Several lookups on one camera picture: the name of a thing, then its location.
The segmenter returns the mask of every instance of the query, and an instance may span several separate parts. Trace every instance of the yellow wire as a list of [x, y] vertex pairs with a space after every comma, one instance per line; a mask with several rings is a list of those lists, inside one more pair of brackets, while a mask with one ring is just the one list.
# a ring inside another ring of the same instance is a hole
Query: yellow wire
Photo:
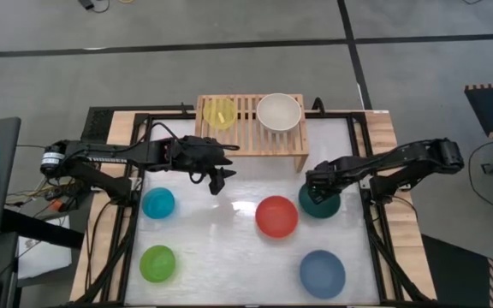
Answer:
[[[65, 187], [65, 186], [71, 185], [73, 183], [73, 181], [74, 180], [71, 180], [69, 183], [62, 184], [61, 187]], [[7, 200], [7, 201], [5, 201], [5, 203], [13, 204], [13, 203], [16, 203], [16, 202], [24, 201], [27, 198], [37, 197], [40, 193], [49, 191], [49, 190], [51, 190], [53, 188], [54, 188], [53, 186], [47, 186], [47, 187], [44, 187], [42, 189], [39, 189], [38, 191], [30, 192], [28, 194], [24, 194], [24, 195], [20, 196], [19, 198], [14, 198], [14, 199], [11, 199], [11, 200]]]

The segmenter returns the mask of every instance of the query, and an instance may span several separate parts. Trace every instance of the bowl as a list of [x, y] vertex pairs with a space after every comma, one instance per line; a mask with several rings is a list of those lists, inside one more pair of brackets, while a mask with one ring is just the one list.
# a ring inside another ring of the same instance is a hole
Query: bowl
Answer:
[[153, 188], [142, 200], [142, 210], [152, 219], [169, 216], [175, 209], [175, 197], [167, 188]]
[[140, 273], [149, 282], [166, 281], [174, 273], [175, 267], [175, 254], [163, 245], [146, 250], [140, 259]]
[[300, 104], [289, 95], [273, 93], [260, 100], [256, 118], [269, 131], [286, 133], [300, 122]]
[[332, 299], [346, 284], [346, 270], [332, 252], [308, 253], [300, 264], [300, 281], [309, 294], [319, 299]]
[[327, 198], [320, 204], [315, 204], [309, 196], [306, 184], [302, 185], [300, 192], [298, 193], [298, 200], [300, 201], [300, 206], [304, 212], [315, 218], [332, 217], [340, 209], [341, 204], [339, 193]]
[[203, 118], [211, 127], [226, 130], [237, 122], [237, 104], [229, 98], [213, 98], [205, 104]]
[[298, 224], [298, 211], [287, 198], [271, 196], [260, 202], [256, 208], [256, 224], [262, 233], [282, 239], [289, 236]]

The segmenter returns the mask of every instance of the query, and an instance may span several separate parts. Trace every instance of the green bowl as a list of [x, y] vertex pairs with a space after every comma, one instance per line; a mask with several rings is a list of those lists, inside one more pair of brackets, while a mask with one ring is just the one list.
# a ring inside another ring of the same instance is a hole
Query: green bowl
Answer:
[[151, 247], [140, 259], [140, 273], [149, 282], [162, 282], [169, 279], [175, 267], [175, 254], [167, 246]]
[[300, 193], [298, 194], [298, 200], [300, 206], [305, 213], [315, 218], [329, 218], [332, 217], [340, 209], [340, 195], [336, 194], [320, 204], [313, 203], [311, 197], [307, 193], [307, 186], [302, 185]]

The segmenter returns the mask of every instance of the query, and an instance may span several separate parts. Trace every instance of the dark green bowl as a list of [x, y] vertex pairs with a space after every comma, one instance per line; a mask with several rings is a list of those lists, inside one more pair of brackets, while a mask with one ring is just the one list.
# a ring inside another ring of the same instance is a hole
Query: dark green bowl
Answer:
[[340, 209], [340, 195], [336, 194], [320, 204], [313, 203], [311, 197], [307, 193], [307, 186], [302, 185], [300, 193], [298, 195], [300, 206], [305, 213], [315, 218], [329, 218], [332, 217]]

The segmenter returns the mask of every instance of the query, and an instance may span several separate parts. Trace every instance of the light blue bowl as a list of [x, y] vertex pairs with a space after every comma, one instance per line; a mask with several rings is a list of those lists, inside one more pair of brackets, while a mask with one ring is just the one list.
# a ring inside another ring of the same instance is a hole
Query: light blue bowl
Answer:
[[175, 197], [167, 188], [153, 188], [142, 200], [144, 214], [153, 219], [165, 218], [175, 209]]

